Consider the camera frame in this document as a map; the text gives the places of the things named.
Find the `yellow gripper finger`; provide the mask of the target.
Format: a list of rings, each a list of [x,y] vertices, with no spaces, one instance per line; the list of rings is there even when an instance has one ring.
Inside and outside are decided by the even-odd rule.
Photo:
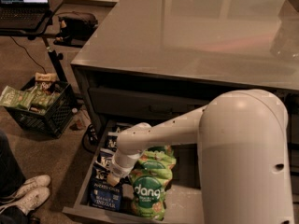
[[[118,185],[120,183],[120,180],[121,179],[119,177],[117,177],[117,176],[115,176],[113,174],[109,174],[107,176],[107,183],[109,185],[111,185],[112,187],[115,187],[116,185]]]

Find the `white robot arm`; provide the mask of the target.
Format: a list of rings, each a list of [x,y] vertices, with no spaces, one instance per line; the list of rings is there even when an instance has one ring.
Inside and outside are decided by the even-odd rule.
[[[150,147],[195,144],[205,224],[294,224],[287,126],[275,94],[229,91],[156,126],[121,132],[108,182],[128,176]]]

